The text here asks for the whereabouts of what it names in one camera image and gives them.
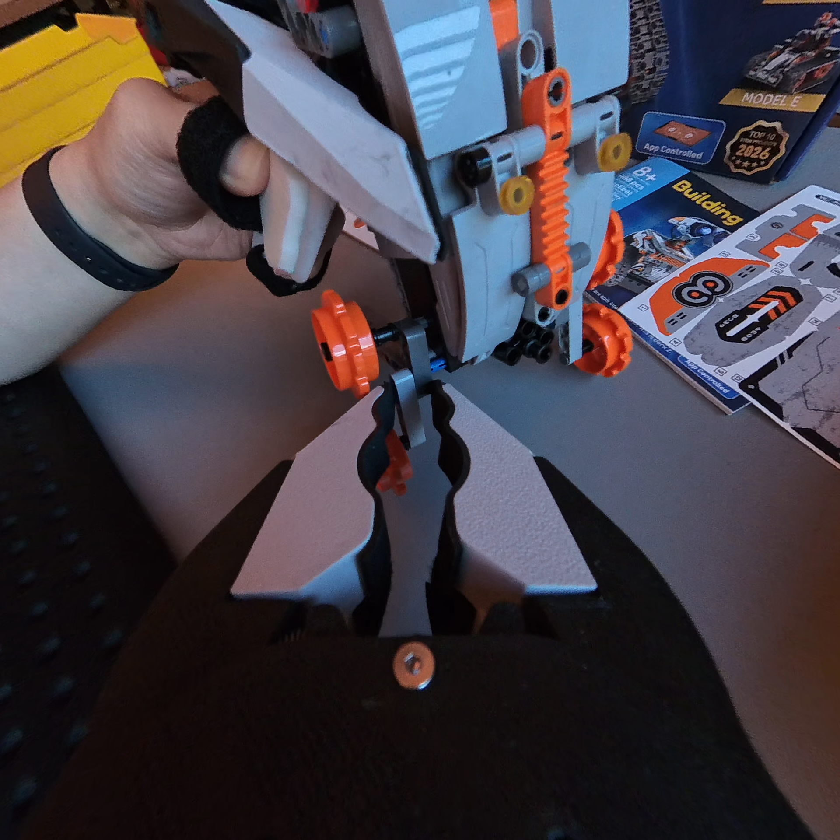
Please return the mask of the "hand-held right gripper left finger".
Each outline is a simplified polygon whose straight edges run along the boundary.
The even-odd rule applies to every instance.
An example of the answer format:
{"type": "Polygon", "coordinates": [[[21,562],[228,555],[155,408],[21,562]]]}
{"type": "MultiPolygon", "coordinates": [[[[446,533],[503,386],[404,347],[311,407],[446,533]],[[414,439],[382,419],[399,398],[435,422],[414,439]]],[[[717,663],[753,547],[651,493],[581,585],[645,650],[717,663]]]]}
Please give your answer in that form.
{"type": "Polygon", "coordinates": [[[375,387],[294,458],[230,593],[330,604],[377,635],[392,562],[378,480],[392,388],[375,387]]]}

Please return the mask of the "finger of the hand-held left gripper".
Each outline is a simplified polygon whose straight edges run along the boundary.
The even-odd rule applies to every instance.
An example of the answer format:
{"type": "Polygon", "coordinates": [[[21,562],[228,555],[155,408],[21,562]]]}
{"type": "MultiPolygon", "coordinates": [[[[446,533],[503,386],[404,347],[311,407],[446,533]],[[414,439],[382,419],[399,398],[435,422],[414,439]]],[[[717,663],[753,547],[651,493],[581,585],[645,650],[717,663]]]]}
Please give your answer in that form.
{"type": "Polygon", "coordinates": [[[225,3],[208,5],[250,53],[242,67],[248,130],[376,233],[434,263],[440,240],[405,141],[285,30],[225,3]]]}

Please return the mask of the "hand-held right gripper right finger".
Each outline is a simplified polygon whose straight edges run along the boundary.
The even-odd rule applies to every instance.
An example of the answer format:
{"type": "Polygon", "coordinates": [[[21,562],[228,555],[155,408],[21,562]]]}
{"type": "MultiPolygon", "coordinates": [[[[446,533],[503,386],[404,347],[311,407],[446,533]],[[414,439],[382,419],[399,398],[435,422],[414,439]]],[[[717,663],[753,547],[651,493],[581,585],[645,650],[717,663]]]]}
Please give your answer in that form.
{"type": "Polygon", "coordinates": [[[531,451],[432,385],[437,463],[451,483],[429,579],[434,634],[468,634],[500,602],[591,592],[595,578],[531,451]]]}

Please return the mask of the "small orange connector piece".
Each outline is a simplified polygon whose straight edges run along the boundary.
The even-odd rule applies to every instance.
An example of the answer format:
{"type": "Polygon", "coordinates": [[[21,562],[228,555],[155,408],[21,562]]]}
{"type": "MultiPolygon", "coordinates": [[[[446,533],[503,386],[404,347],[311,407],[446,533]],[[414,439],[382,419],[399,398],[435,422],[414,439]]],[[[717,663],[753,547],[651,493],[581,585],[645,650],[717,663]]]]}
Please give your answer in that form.
{"type": "Polygon", "coordinates": [[[389,457],[388,466],[379,478],[376,489],[384,494],[392,491],[396,496],[406,494],[406,484],[413,477],[413,468],[403,441],[392,429],[385,437],[386,451],[389,457]]]}

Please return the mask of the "grey orange brick robot model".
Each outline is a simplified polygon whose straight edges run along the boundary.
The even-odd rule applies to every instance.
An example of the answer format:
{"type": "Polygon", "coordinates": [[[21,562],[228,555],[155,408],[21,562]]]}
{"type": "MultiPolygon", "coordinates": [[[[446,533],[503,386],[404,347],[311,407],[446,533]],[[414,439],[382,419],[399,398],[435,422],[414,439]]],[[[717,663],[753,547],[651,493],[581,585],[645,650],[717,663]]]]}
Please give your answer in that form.
{"type": "Polygon", "coordinates": [[[617,97],[629,76],[630,2],[278,2],[296,45],[413,153],[442,252],[428,290],[398,275],[449,370],[495,356],[611,376],[588,289],[623,255],[615,173],[633,143],[617,97]]]}

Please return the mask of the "person's left forearm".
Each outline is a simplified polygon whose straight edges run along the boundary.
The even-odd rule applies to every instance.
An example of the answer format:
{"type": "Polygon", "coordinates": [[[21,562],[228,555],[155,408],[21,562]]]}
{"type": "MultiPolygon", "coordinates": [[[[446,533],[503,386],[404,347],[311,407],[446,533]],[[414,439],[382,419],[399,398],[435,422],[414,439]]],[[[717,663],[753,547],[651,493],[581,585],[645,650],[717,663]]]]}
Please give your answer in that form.
{"type": "Polygon", "coordinates": [[[21,183],[2,189],[1,381],[43,369],[134,293],[73,264],[37,226],[21,183]]]}

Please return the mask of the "person's left hand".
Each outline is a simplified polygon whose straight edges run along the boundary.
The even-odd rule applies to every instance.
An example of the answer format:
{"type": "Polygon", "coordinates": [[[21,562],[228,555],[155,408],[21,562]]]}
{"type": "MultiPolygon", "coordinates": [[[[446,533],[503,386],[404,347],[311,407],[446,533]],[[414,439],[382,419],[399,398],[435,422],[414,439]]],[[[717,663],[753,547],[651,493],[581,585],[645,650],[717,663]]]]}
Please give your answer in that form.
{"type": "Polygon", "coordinates": [[[77,224],[122,258],[161,270],[186,259],[245,257],[251,233],[224,223],[185,181],[182,124],[216,95],[203,80],[173,91],[126,80],[81,140],[56,152],[50,177],[77,224]]]}

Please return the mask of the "yellow plastic bin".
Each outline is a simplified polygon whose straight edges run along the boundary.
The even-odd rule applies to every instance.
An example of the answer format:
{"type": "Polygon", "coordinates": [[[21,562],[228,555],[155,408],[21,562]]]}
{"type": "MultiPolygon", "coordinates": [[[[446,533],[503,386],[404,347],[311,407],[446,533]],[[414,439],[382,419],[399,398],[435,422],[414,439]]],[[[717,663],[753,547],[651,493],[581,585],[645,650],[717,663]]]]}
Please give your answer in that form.
{"type": "Polygon", "coordinates": [[[1,53],[1,184],[46,151],[87,133],[117,87],[165,79],[129,17],[78,14],[1,53]]]}

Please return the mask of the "black wristband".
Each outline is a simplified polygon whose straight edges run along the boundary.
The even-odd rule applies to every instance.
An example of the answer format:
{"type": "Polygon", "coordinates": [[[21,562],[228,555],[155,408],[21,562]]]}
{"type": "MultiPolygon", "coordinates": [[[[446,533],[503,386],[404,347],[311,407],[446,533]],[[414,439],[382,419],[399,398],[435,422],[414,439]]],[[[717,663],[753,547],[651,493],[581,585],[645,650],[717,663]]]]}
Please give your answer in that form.
{"type": "Polygon", "coordinates": [[[178,265],[151,269],[134,264],[77,224],[60,201],[49,174],[51,159],[60,150],[61,146],[57,146],[45,152],[22,176],[28,210],[48,240],[90,277],[116,291],[147,291],[170,279],[178,265]]]}

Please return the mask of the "grey orange sticker sheet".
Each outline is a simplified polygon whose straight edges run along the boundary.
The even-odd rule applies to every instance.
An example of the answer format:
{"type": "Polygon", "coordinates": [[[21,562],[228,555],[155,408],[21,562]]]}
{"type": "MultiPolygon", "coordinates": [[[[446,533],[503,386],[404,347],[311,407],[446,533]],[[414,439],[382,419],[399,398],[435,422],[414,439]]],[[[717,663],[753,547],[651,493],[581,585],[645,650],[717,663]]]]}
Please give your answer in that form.
{"type": "Polygon", "coordinates": [[[622,313],[838,465],[838,192],[805,187],[622,313]]]}

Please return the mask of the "blue instruction booklet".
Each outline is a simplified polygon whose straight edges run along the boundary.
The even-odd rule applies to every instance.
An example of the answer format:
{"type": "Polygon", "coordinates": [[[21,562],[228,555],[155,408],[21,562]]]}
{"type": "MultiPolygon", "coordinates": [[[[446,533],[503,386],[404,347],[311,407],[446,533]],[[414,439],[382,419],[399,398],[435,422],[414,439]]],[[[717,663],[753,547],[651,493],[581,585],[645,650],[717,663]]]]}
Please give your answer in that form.
{"type": "MultiPolygon", "coordinates": [[[[589,294],[595,302],[616,311],[703,256],[757,216],[756,211],[699,174],[657,158],[629,165],[616,175],[612,206],[623,225],[623,257],[612,278],[589,294]]],[[[701,288],[682,293],[677,309],[683,305],[679,301],[687,299],[688,292],[699,292],[700,305],[704,308],[718,297],[738,290],[759,269],[753,263],[754,260],[732,261],[730,268],[722,270],[722,280],[707,277],[698,282],[701,288]]],[[[640,345],[666,362],[724,413],[733,414],[748,405],[742,395],[683,360],[674,345],[640,329],[629,316],[624,318],[640,345]]]]}

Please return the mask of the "blue toy kit box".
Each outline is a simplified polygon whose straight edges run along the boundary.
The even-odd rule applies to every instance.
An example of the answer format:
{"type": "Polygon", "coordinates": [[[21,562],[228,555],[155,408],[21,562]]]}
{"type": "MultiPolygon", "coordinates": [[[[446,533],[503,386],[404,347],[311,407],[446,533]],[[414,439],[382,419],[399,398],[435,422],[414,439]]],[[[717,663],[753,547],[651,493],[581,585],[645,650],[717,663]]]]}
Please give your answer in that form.
{"type": "Polygon", "coordinates": [[[622,130],[657,156],[785,179],[838,107],[839,3],[632,1],[622,130]]]}

